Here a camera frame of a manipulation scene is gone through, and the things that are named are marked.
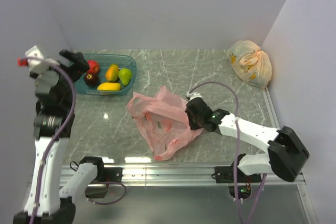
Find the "small orange fruit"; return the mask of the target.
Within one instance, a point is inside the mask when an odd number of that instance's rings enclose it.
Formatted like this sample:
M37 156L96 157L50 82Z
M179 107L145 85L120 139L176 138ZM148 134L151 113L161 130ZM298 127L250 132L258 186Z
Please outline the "small orange fruit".
M119 75L119 67L116 64L112 64L106 71L105 78L108 82L116 82Z

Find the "green pear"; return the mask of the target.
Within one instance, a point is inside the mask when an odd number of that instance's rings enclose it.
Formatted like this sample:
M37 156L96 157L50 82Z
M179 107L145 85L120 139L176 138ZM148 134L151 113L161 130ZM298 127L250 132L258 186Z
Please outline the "green pear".
M128 68L121 68L118 73L119 80L123 86L127 86L132 79L132 71Z

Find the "yellow fruit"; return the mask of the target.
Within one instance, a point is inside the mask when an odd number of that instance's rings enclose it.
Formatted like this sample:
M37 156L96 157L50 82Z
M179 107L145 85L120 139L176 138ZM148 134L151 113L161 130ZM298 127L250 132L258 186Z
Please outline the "yellow fruit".
M100 84L97 87L97 90L100 90L100 91L119 91L119 90L121 90L121 84L120 83L105 82L105 83Z

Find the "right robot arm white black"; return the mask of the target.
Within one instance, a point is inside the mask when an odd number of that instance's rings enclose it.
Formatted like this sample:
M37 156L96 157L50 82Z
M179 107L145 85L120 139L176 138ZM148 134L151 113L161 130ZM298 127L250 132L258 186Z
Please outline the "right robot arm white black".
M235 181L242 182L254 174L275 174L284 181L294 182L310 156L290 127L266 127L237 118L222 109L213 111L201 97L188 99L186 114L193 131L205 129L235 137L262 150L262 154L239 157L237 165L231 169Z

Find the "red apple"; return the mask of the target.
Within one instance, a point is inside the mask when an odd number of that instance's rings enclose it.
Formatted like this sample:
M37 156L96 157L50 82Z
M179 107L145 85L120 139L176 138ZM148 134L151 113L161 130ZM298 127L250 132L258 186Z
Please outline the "red apple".
M97 74L100 71L100 66L96 61L88 60L87 63L89 64L89 70L87 71L87 73Z

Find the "pink plastic bag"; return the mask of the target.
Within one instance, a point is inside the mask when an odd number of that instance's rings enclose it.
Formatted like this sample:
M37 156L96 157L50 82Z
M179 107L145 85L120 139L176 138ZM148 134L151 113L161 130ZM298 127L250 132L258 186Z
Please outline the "pink plastic bag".
M202 133L191 130L187 101L161 86L154 97L134 92L127 105L156 161L166 161Z

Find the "dark purple mangosteen fruit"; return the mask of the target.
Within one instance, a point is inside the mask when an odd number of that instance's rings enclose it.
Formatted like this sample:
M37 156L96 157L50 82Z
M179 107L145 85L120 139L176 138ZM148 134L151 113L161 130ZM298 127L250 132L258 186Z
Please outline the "dark purple mangosteen fruit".
M83 77L84 83L88 87L97 87L100 84L99 76L96 73L86 73Z

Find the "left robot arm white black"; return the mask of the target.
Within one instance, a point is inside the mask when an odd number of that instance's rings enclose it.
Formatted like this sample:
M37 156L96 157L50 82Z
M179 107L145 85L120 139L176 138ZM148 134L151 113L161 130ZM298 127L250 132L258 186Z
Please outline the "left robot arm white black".
M91 182L100 183L106 176L102 158L85 157L60 187L62 161L75 119L74 83L89 70L89 64L80 52L62 50L59 54L71 65L45 58L37 46L17 61L19 66L28 67L35 80L37 102L33 179L24 208L13 217L13 223L72 223L76 201Z

